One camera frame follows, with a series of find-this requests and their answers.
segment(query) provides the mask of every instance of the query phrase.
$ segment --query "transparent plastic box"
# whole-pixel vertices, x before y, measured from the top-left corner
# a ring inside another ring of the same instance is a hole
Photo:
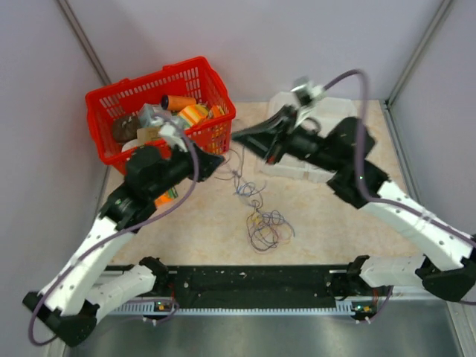
[[[295,96],[291,92],[280,92],[276,94],[268,105],[266,118],[270,118],[277,113],[282,106],[294,105],[298,106]],[[341,99],[326,97],[319,101],[315,109],[309,115],[319,121],[322,130],[319,135],[327,136],[327,134],[337,125],[339,121],[345,117],[357,115],[357,109],[350,99]],[[322,170],[304,161],[299,161],[289,155],[284,155],[281,161],[275,165],[267,165],[261,160],[257,161],[257,170],[270,176],[283,176],[292,179],[308,179],[312,182],[327,182],[333,173]]]

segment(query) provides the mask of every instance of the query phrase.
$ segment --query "gray wall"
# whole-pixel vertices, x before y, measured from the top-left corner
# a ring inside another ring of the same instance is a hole
[[[69,0],[113,81],[206,56],[235,100],[365,68],[385,99],[440,0]],[[334,95],[358,97],[353,81]]]
[[[54,1],[3,1],[0,53],[0,355],[40,356],[22,298],[58,273],[91,224],[105,168],[83,98],[100,82]]]
[[[422,200],[476,233],[476,1],[456,1],[393,113]]]

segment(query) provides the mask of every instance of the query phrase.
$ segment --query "gray floor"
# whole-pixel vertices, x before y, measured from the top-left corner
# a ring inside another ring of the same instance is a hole
[[[86,348],[91,356],[462,356],[446,304],[391,302],[374,324],[356,326],[334,317],[177,317],[162,326],[102,321]]]

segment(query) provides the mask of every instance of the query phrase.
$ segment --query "brown object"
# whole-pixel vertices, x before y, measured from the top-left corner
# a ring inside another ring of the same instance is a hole
[[[112,123],[112,137],[118,143],[126,143],[137,138],[137,129],[141,127],[136,115],[124,115]]]
[[[144,145],[149,141],[160,139],[158,132],[161,130],[158,126],[149,126],[147,128],[140,128],[137,130],[137,140],[140,145]]]
[[[196,104],[196,99],[192,97],[180,97],[178,95],[164,95],[161,100],[162,109],[170,112],[180,112],[186,106]]]

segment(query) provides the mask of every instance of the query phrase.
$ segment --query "red plastic basket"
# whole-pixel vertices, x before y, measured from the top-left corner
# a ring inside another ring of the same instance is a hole
[[[112,138],[112,122],[123,115],[137,114],[145,103],[160,103],[164,94],[194,97],[199,103],[209,106],[220,105],[225,115],[206,120],[186,133],[207,152],[221,154],[228,151],[231,121],[237,111],[219,75],[204,57],[196,57],[166,65],[161,71],[135,80],[121,80],[86,95],[89,131],[104,164],[125,173],[126,161],[134,149],[120,151],[122,145]],[[170,155],[165,141],[153,141],[150,144],[159,147],[164,157]]]

